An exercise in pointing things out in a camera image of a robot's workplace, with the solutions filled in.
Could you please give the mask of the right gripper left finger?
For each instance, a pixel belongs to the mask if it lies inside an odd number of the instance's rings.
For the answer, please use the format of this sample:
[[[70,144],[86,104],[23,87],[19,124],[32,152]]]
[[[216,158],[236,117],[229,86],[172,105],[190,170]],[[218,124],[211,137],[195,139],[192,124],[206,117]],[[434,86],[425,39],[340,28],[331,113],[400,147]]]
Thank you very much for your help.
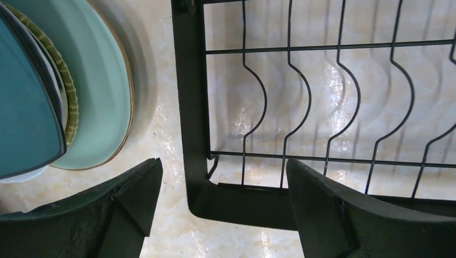
[[[160,159],[29,212],[1,215],[1,257],[139,257],[161,188]]]

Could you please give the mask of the teal square plate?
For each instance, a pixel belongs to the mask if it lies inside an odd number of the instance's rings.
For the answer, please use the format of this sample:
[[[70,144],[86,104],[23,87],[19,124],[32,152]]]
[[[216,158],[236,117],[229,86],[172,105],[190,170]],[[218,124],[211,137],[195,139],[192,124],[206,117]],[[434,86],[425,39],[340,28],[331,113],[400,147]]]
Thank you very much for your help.
[[[67,151],[45,61],[26,27],[1,4],[1,179],[50,165]]]

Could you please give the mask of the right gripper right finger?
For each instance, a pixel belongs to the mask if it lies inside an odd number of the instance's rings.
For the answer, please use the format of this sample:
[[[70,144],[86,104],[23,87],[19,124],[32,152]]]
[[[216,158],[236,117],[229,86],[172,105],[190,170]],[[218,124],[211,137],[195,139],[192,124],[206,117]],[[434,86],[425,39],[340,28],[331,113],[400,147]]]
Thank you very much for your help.
[[[286,166],[305,257],[455,257],[455,201],[370,196]]]

